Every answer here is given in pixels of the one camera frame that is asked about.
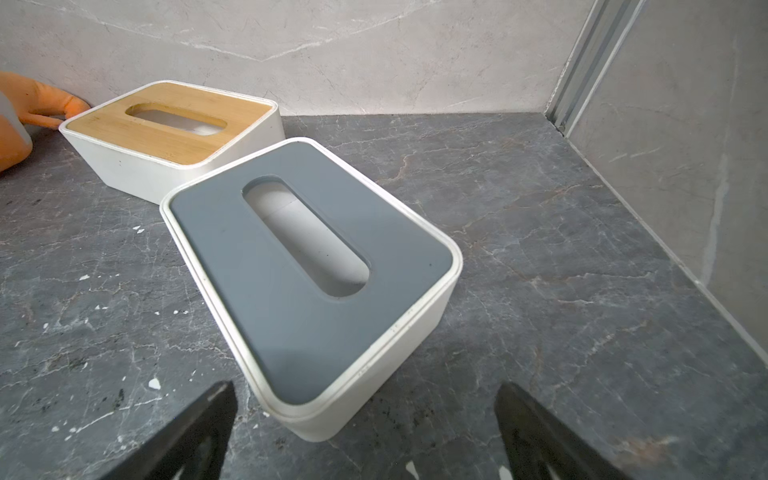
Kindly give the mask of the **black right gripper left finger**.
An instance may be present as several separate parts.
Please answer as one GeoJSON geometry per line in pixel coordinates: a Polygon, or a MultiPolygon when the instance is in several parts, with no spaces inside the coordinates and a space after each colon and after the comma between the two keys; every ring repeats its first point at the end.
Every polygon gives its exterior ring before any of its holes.
{"type": "Polygon", "coordinates": [[[218,479],[238,411],[234,384],[219,381],[106,479],[218,479]]]}

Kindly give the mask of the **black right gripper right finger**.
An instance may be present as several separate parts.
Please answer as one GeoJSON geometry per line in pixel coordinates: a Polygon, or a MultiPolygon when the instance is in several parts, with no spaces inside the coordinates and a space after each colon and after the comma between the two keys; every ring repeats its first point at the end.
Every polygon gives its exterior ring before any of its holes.
{"type": "Polygon", "coordinates": [[[494,413],[515,479],[626,479],[525,389],[502,384],[494,413]]]}

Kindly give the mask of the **white tissue box grey lid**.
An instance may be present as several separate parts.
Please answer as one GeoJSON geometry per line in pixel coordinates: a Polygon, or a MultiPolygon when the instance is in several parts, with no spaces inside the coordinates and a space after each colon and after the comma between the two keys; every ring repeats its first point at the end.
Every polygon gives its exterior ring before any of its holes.
{"type": "Polygon", "coordinates": [[[335,436],[439,324],[448,235],[306,137],[169,192],[162,217],[262,408],[335,436]]]}

